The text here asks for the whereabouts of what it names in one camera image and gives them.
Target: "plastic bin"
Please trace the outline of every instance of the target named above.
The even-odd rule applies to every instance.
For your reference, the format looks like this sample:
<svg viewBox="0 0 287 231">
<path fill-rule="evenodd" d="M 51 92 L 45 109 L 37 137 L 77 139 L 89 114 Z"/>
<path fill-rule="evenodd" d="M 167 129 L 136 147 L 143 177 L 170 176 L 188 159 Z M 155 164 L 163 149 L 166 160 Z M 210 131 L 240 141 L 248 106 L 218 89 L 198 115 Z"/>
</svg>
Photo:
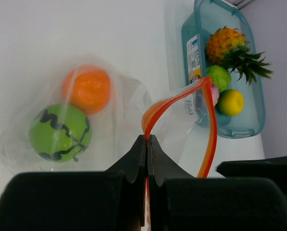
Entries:
<svg viewBox="0 0 287 231">
<path fill-rule="evenodd" d="M 222 0 L 196 0 L 194 12 L 182 27 L 186 84 L 189 84 L 189 79 L 191 79 L 187 62 L 187 44 L 198 48 L 199 66 L 197 73 L 205 77 L 207 76 L 206 68 L 211 66 L 212 63 L 205 60 L 204 48 L 210 35 L 224 26 L 238 28 L 239 31 L 245 34 L 246 40 L 250 42 L 249 47 L 251 52 L 256 52 L 250 26 L 241 12 Z M 245 83 L 245 78 L 237 81 L 239 73 L 231 73 L 231 77 L 232 82 L 229 89 L 236 89 L 242 93 L 245 103 L 244 109 L 239 115 L 234 117 L 225 116 L 216 111 L 218 134 L 221 137 L 230 139 L 255 136 L 262 131 L 265 123 L 261 78 L 257 76 L 258 82 L 253 82 L 249 86 L 249 84 Z"/>
</svg>

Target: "orange fruit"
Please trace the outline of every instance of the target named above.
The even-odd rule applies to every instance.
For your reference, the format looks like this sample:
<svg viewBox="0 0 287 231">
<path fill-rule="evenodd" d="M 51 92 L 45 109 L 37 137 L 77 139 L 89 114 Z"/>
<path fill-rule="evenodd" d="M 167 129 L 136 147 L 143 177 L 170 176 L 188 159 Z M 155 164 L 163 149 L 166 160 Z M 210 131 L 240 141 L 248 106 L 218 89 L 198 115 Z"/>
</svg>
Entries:
<svg viewBox="0 0 287 231">
<path fill-rule="evenodd" d="M 72 70 L 62 85 L 62 96 L 87 115 L 104 109 L 110 101 L 111 82 L 107 72 L 94 65 Z"/>
</svg>

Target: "toy pineapple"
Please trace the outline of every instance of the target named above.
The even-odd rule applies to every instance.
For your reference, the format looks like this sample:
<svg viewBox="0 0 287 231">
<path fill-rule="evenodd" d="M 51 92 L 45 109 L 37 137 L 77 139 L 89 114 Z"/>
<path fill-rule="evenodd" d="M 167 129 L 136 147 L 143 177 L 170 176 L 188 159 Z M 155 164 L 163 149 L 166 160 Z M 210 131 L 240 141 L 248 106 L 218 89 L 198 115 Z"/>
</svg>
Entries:
<svg viewBox="0 0 287 231">
<path fill-rule="evenodd" d="M 257 82 L 255 74 L 271 78 L 270 74 L 273 71 L 264 68 L 270 63 L 265 63 L 265 58 L 261 59 L 263 53 L 249 53 L 248 43 L 244 39 L 244 34 L 239 33 L 237 29 L 229 29 L 225 26 L 211 35 L 206 46 L 206 54 L 215 65 L 222 66 L 226 70 L 237 70 L 240 74 L 239 80 L 245 74 L 246 83 Z"/>
</svg>

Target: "white table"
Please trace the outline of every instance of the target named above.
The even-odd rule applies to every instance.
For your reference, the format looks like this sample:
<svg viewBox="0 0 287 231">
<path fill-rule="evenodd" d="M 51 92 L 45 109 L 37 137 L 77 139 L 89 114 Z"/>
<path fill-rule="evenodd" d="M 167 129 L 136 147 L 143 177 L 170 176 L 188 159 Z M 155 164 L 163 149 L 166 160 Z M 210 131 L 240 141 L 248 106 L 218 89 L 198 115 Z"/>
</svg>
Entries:
<svg viewBox="0 0 287 231">
<path fill-rule="evenodd" d="M 143 82 L 153 99 L 183 86 L 180 30 L 192 9 L 192 0 L 0 0 L 0 126 L 16 106 L 17 86 L 26 86 L 21 96 L 27 97 L 37 87 L 34 73 L 50 74 L 74 55 L 94 53 Z M 219 138 L 212 168 L 260 158 L 260 135 Z M 198 164 L 188 145 L 180 166 L 195 174 Z M 11 177 L 0 164 L 0 193 Z"/>
</svg>

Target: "pink fruit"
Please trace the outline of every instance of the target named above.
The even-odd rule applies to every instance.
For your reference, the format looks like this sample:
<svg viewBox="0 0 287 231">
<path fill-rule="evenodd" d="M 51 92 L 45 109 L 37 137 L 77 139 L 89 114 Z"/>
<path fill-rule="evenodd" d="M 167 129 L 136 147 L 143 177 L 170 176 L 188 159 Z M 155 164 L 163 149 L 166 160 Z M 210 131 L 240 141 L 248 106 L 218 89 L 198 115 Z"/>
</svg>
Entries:
<svg viewBox="0 0 287 231">
<path fill-rule="evenodd" d="M 212 83 L 212 103 L 213 106 L 215 106 L 218 103 L 219 100 L 219 90 L 215 84 Z"/>
</svg>

